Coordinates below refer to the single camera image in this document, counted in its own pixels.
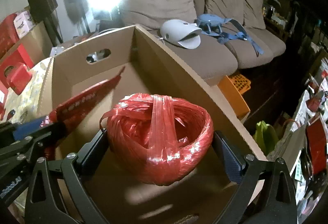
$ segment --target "screw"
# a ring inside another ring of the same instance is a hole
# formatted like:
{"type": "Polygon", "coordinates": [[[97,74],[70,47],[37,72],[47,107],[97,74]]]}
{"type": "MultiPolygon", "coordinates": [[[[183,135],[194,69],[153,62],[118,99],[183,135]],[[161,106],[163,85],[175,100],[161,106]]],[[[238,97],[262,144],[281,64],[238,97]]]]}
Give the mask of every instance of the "screw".
{"type": "Polygon", "coordinates": [[[246,159],[249,161],[253,161],[255,159],[255,157],[251,154],[246,155],[246,159]]]}
{"type": "Polygon", "coordinates": [[[25,158],[26,158],[26,155],[21,154],[16,159],[19,160],[19,161],[21,161],[21,160],[24,160],[25,158]]]}
{"type": "Polygon", "coordinates": [[[66,156],[68,159],[73,159],[76,157],[76,154],[75,153],[69,153],[67,156],[66,156]]]}
{"type": "Polygon", "coordinates": [[[281,157],[277,158],[278,163],[285,164],[285,160],[283,160],[281,157]]]}
{"type": "Polygon", "coordinates": [[[44,157],[39,157],[39,158],[37,159],[37,162],[41,164],[44,160],[45,160],[44,157]]]}

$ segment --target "side table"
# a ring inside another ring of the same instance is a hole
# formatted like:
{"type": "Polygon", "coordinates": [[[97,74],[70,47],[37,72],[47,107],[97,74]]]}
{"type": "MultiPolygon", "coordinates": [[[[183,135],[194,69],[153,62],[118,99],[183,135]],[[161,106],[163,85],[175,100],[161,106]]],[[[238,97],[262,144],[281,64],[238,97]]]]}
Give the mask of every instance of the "side table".
{"type": "Polygon", "coordinates": [[[276,35],[279,39],[281,39],[284,43],[286,43],[288,38],[288,32],[286,32],[282,25],[279,25],[273,20],[269,20],[264,17],[265,28],[270,32],[276,35]]]}

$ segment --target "red plastic string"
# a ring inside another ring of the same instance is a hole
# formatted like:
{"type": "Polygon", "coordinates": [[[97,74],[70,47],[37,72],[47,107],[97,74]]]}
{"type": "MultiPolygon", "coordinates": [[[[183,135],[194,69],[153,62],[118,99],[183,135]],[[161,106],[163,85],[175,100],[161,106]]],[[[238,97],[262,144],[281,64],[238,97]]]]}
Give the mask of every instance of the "red plastic string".
{"type": "Polygon", "coordinates": [[[108,118],[112,151],[148,184],[169,185],[182,179],[200,162],[213,139],[208,112],[170,96],[134,94],[122,99],[100,122],[104,118],[108,118]]]}

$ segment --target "green object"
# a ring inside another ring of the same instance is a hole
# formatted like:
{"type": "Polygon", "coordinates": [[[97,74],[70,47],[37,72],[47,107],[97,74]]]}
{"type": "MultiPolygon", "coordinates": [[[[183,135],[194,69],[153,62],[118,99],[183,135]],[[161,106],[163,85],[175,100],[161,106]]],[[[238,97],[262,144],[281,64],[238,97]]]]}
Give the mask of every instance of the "green object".
{"type": "Polygon", "coordinates": [[[264,121],[256,124],[256,132],[253,139],[265,155],[268,155],[273,151],[279,141],[274,128],[270,124],[266,124],[264,121]]]}

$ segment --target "brown couch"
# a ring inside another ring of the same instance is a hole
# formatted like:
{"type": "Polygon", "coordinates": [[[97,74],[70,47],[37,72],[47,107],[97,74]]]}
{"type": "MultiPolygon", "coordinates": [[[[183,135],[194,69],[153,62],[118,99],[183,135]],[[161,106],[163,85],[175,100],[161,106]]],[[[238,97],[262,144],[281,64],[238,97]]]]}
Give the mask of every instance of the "brown couch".
{"type": "MultiPolygon", "coordinates": [[[[206,12],[205,0],[194,0],[194,8],[197,16],[204,14],[206,12]]],[[[128,23],[123,21],[123,24],[130,25],[136,22],[129,20],[128,23]]],[[[257,57],[252,45],[247,41],[233,40],[222,45],[215,38],[207,35],[201,35],[200,46],[193,50],[179,48],[168,42],[165,42],[165,44],[209,85],[216,85],[224,75],[230,75],[238,68],[260,66],[269,63],[274,57],[284,53],[286,46],[283,41],[269,31],[257,28],[245,29],[264,50],[263,55],[257,57]]],[[[237,31],[231,24],[224,25],[223,30],[229,33],[237,31]]],[[[158,30],[152,30],[151,33],[157,35],[158,30]]]]}

